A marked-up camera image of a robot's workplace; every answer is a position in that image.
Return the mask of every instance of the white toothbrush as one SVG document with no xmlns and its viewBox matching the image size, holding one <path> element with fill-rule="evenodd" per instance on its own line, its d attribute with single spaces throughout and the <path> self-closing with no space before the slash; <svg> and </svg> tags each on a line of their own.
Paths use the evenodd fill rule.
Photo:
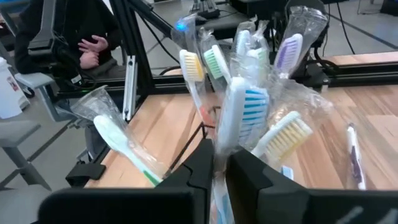
<svg viewBox="0 0 398 224">
<path fill-rule="evenodd" d="M 153 185 L 157 185 L 162 181 L 131 151 L 126 134 L 111 119 L 107 116 L 98 115 L 94 118 L 94 125 L 108 146 L 125 155 Z"/>
<path fill-rule="evenodd" d="M 264 129 L 268 104 L 266 89 L 251 86 L 242 77 L 233 77 L 221 111 L 218 151 L 245 144 L 253 129 Z"/>
<path fill-rule="evenodd" d="M 351 158 L 351 166 L 353 170 L 353 177 L 358 185 L 359 190 L 366 190 L 365 175 L 362 169 L 362 155 L 359 150 L 358 138 L 355 131 L 355 126 L 350 123 L 347 128 L 348 152 Z"/>
<path fill-rule="evenodd" d="M 300 113 L 292 111 L 270 128 L 252 154 L 261 157 L 265 153 L 269 162 L 281 162 L 312 133 L 312 129 L 301 120 Z"/>
<path fill-rule="evenodd" d="M 251 78 L 255 78 L 258 82 L 261 81 L 261 78 L 267 78 L 269 74 L 269 59 L 267 50 L 263 48 L 252 49 L 248 51 L 247 56 L 248 57 L 246 57 L 246 61 L 248 64 L 245 64 L 244 67 L 249 69 L 247 71 L 248 75 Z"/>
<path fill-rule="evenodd" d="M 248 30 L 242 30 L 239 32 L 236 38 L 236 55 L 238 58 L 246 56 L 251 43 L 251 35 Z"/>
<path fill-rule="evenodd" d="M 299 60 L 303 45 L 303 36 L 294 34 L 285 39 L 279 47 L 275 58 L 274 68 L 282 73 L 289 73 Z"/>
<path fill-rule="evenodd" d="M 205 77 L 198 55 L 187 50 L 180 50 L 180 66 L 184 80 L 188 83 L 193 102 L 203 121 L 213 125 L 213 119 L 203 106 L 196 85 L 196 82 L 202 82 Z"/>
</svg>

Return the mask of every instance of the plastic bag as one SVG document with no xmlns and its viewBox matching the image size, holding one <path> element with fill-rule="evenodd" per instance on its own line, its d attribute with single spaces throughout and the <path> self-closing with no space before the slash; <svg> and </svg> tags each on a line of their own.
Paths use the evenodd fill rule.
<svg viewBox="0 0 398 224">
<path fill-rule="evenodd" d="M 269 75 L 269 46 L 264 38 L 264 32 L 267 29 L 269 21 L 259 21 L 259 26 L 252 35 L 252 47 L 249 49 L 247 56 L 258 59 L 258 82 L 261 83 Z"/>
<path fill-rule="evenodd" d="M 274 68 L 282 71 L 282 78 L 290 77 L 328 24 L 328 18 L 319 10 L 294 6 L 290 11 L 289 23 L 274 63 Z"/>
<path fill-rule="evenodd" d="M 233 77 L 228 85 L 216 127 L 215 177 L 213 191 L 218 223 L 233 223 L 231 203 L 225 184 L 226 163 L 236 149 L 259 139 L 267 124 L 269 95 L 243 77 Z"/>
<path fill-rule="evenodd" d="M 181 48 L 199 54 L 196 30 L 196 14 L 179 19 L 171 31 L 172 40 Z"/>
<path fill-rule="evenodd" d="M 178 48 L 181 70 L 197 111 L 205 124 L 214 126 L 215 114 L 208 100 L 207 78 L 198 48 L 195 17 L 192 14 L 178 20 L 175 29 L 172 29 L 172 40 L 184 47 Z"/>
<path fill-rule="evenodd" d="M 347 127 L 348 153 L 351 162 L 351 183 L 355 185 L 354 189 L 366 190 L 366 178 L 364 175 L 361 150 L 355 125 L 350 123 Z"/>
<path fill-rule="evenodd" d="M 212 30 L 200 29 L 200 51 L 213 89 L 222 102 L 226 86 L 231 82 L 231 74 L 224 53 L 212 33 Z"/>
<path fill-rule="evenodd" d="M 252 46 L 252 37 L 256 29 L 255 22 L 257 16 L 250 21 L 241 22 L 236 28 L 236 34 L 232 43 L 231 55 L 229 60 L 230 72 L 232 77 L 239 76 L 240 63 L 243 62 L 242 58 L 246 57 L 247 52 Z"/>
<path fill-rule="evenodd" d="M 257 16 L 250 21 L 241 22 L 236 28 L 234 42 L 231 51 L 235 57 L 244 57 L 251 45 L 251 34 L 256 30 Z"/>
<path fill-rule="evenodd" d="M 260 157 L 275 170 L 279 170 L 281 164 L 297 146 L 306 141 L 319 128 L 333 109 L 333 104 L 330 101 L 319 93 L 296 83 L 294 80 L 280 79 L 279 81 L 278 85 L 279 87 L 282 86 L 283 89 L 278 90 L 275 88 L 270 90 L 271 95 L 274 93 L 273 90 L 278 90 L 278 92 L 267 119 L 269 130 L 252 151 L 254 155 Z M 285 125 L 291 124 L 291 121 L 298 122 L 300 125 L 294 124 L 294 129 L 285 129 Z M 271 145 L 269 138 L 266 136 L 272 136 L 272 133 L 281 129 L 284 129 L 284 132 L 295 138 L 296 142 L 287 140 L 290 136 L 286 135 L 284 140 L 279 142 L 278 145 Z M 283 151 L 279 150 L 277 154 L 270 151 L 275 148 L 283 148 Z"/>
<path fill-rule="evenodd" d="M 108 146 L 126 156 L 153 184 L 162 181 L 167 168 L 153 157 L 128 131 L 118 107 L 105 90 L 99 87 L 78 100 L 71 110 L 92 122 Z"/>
<path fill-rule="evenodd" d="M 234 223 L 231 201 L 224 174 L 215 174 L 211 191 L 211 224 Z"/>
</svg>

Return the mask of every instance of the toothbrush handle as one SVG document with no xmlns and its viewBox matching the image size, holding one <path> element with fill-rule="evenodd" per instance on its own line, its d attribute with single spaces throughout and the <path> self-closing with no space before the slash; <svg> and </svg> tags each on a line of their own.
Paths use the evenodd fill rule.
<svg viewBox="0 0 398 224">
<path fill-rule="evenodd" d="M 124 152 L 124 155 L 144 174 L 148 174 L 151 178 L 157 182 L 161 182 L 162 179 L 153 173 L 136 155 L 131 151 Z"/>
</svg>

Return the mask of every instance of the floor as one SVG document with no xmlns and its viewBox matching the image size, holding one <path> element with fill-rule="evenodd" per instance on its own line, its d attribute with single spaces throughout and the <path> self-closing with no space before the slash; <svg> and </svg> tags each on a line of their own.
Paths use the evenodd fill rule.
<svg viewBox="0 0 398 224">
<path fill-rule="evenodd" d="M 162 2 L 155 7 L 155 11 L 161 16 L 168 14 L 167 19 L 176 20 L 188 13 L 191 3 L 191 0 L 182 0 L 180 9 L 165 10 L 162 7 L 165 2 Z M 357 7 L 358 1 L 348 1 L 340 4 L 343 19 L 346 22 L 347 35 L 355 52 L 363 54 L 397 50 L 398 17 L 385 14 L 357 15 Z M 374 5 L 370 5 L 368 0 L 362 0 L 361 3 L 362 11 L 374 11 L 380 7 L 380 0 L 375 1 Z M 341 22 L 335 19 L 338 18 L 335 4 L 330 5 L 330 11 L 332 17 L 330 19 L 325 56 L 350 54 L 351 51 L 345 40 Z M 177 65 L 157 44 L 157 41 L 142 21 L 139 21 L 139 25 L 152 71 L 156 74 L 166 67 Z M 162 43 L 170 53 L 176 57 L 177 48 L 175 44 L 169 39 L 164 39 L 159 31 L 155 30 L 155 33 L 162 39 Z M 114 56 L 119 61 L 121 61 L 120 55 L 120 50 L 114 52 Z M 31 119 L 38 121 L 42 125 L 39 131 L 21 144 L 20 149 L 25 156 L 31 155 L 37 148 L 48 141 L 54 133 L 66 125 L 66 123 L 54 123 L 47 115 L 37 96 L 31 100 L 31 105 L 24 111 L 24 114 L 14 119 Z M 33 165 L 36 166 L 53 190 L 68 187 L 65 176 L 75 165 L 76 156 L 79 155 L 84 147 L 83 131 L 81 129 L 68 129 L 36 158 Z M 5 153 L 0 150 L 0 180 L 3 180 L 15 168 Z M 8 187 L 18 188 L 24 185 L 22 178 L 16 177 Z"/>
</svg>

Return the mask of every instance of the wooden table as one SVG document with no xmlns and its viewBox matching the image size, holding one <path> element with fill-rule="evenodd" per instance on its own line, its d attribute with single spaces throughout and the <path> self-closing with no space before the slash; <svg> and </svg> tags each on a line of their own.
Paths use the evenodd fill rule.
<svg viewBox="0 0 398 224">
<path fill-rule="evenodd" d="M 398 61 L 398 52 L 333 57 L 338 64 Z M 324 94 L 335 110 L 318 131 L 285 163 L 295 181 L 313 188 L 351 189 L 346 126 L 354 122 L 369 189 L 398 189 L 398 85 L 330 88 Z M 200 117 L 189 95 L 148 96 L 129 127 L 153 155 L 170 165 Z M 201 132 L 182 161 L 196 148 Z M 107 169 L 87 187 L 150 187 L 145 177 L 123 156 L 110 151 Z"/>
</svg>

